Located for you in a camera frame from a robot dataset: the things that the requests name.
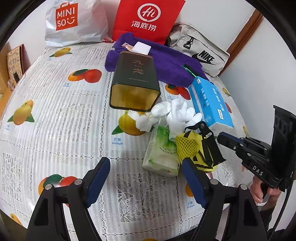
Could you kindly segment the person's right hand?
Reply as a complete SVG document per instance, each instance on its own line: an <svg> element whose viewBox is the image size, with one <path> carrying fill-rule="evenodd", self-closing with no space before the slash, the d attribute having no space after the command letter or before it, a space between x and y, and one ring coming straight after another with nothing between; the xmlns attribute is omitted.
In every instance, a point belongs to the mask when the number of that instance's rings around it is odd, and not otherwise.
<svg viewBox="0 0 296 241"><path fill-rule="evenodd" d="M261 184L262 181L258 177L254 176L252 179L252 185L250 187L250 193L256 204L263 202L263 191ZM268 188L267 194L269 195L269 199L265 205L274 207L281 195L281 191L278 188Z"/></svg>

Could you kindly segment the dark right sleeve forearm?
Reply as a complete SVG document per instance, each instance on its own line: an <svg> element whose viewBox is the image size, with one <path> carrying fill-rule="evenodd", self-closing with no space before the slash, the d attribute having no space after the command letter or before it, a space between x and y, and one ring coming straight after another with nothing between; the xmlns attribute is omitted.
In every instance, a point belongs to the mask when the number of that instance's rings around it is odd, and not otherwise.
<svg viewBox="0 0 296 241"><path fill-rule="evenodd" d="M295 214L286 229L277 230L275 232L273 232L273 228L269 229L269 223L271 221L275 206L276 202L266 202L266 204L260 210L260 216L264 224L267 239L271 238L270 240L296 241Z"/></svg>

